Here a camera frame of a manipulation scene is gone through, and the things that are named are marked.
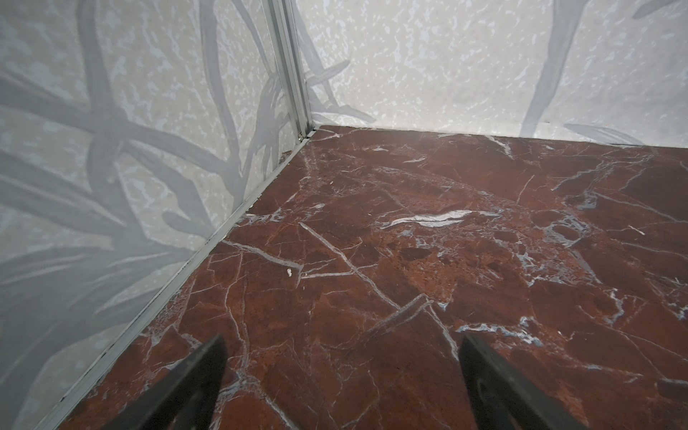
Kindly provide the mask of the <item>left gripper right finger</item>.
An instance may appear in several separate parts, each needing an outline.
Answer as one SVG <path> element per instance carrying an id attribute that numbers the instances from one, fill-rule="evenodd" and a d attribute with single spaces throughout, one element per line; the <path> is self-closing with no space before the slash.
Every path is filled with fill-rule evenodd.
<path id="1" fill-rule="evenodd" d="M 459 361 L 479 429 L 585 428 L 477 336 L 463 338 Z"/>

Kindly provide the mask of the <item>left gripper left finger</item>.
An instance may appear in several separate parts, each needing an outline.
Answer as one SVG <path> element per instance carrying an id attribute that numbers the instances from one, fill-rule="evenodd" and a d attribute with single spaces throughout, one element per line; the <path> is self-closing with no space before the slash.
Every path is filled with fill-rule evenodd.
<path id="1" fill-rule="evenodd" d="M 208 429 L 227 358 L 224 338 L 220 335 L 212 338 L 104 427 Z"/>

